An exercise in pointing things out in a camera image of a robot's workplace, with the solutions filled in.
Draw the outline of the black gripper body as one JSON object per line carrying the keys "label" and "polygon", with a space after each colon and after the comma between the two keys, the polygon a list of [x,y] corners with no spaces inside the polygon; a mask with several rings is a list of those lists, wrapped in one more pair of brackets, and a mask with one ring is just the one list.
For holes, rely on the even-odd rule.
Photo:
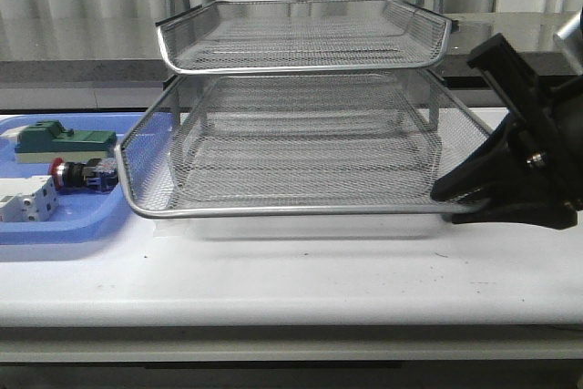
{"label": "black gripper body", "polygon": [[570,97],[545,86],[539,74],[500,34],[474,48],[467,64],[479,71],[506,105],[512,124],[508,144],[515,171],[493,189],[525,188],[542,195],[528,225],[567,229],[582,211],[582,161],[568,139],[566,118],[581,109],[579,80],[567,84]]}

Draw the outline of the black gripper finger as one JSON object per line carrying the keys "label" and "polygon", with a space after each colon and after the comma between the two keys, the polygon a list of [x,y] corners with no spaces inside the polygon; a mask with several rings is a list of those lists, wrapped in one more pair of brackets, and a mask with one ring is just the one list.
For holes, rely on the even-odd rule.
{"label": "black gripper finger", "polygon": [[488,193],[515,171],[515,158],[508,144],[512,124],[502,120],[491,135],[462,163],[438,179],[431,199],[448,201],[471,193]]}
{"label": "black gripper finger", "polygon": [[474,190],[461,195],[462,204],[476,204],[477,210],[456,213],[451,217],[453,224],[517,222],[527,223],[542,202],[542,195],[525,188],[498,188]]}

